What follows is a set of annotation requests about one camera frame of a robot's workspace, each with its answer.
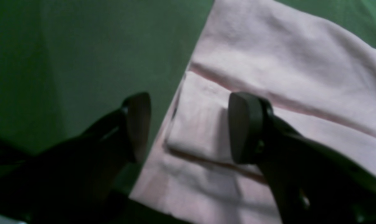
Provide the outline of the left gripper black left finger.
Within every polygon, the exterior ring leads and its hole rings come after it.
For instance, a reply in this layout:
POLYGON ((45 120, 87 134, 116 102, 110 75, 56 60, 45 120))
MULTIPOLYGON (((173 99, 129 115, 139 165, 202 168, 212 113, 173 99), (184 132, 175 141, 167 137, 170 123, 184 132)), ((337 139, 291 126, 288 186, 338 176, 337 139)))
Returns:
POLYGON ((125 199, 114 182, 146 156, 151 98, 140 92, 82 134, 38 155, 0 138, 0 215, 28 224, 100 224, 125 199))

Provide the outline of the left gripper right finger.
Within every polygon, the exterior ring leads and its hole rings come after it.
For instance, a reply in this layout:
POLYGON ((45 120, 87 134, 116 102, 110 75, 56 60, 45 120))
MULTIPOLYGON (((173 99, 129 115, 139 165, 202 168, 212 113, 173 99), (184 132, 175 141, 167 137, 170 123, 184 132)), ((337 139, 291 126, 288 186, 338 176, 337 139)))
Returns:
POLYGON ((284 224, 376 224, 376 176, 302 136, 246 92, 229 95, 232 160, 258 166, 284 224))

